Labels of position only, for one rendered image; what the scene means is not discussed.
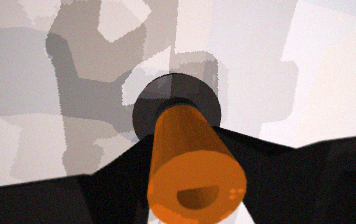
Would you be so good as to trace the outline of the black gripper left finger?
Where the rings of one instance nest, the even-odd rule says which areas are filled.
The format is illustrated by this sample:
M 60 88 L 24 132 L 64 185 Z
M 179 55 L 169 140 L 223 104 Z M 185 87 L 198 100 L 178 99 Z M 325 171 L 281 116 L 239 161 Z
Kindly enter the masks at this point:
M 93 174 L 0 186 L 0 224 L 148 224 L 154 134 Z

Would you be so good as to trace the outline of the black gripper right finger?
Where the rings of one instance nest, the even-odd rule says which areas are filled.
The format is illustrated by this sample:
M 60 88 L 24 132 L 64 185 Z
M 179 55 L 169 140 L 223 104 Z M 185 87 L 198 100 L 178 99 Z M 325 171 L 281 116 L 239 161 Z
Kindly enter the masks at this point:
M 211 127 L 244 171 L 254 224 L 324 224 L 337 177 L 356 171 L 356 136 L 296 148 Z

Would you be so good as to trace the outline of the orange knob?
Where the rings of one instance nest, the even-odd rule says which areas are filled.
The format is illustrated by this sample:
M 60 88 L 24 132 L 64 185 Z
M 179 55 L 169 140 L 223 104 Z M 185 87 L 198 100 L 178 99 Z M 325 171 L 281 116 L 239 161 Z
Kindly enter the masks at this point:
M 218 224 L 242 202 L 246 178 L 193 107 L 168 108 L 155 126 L 147 198 L 166 224 Z

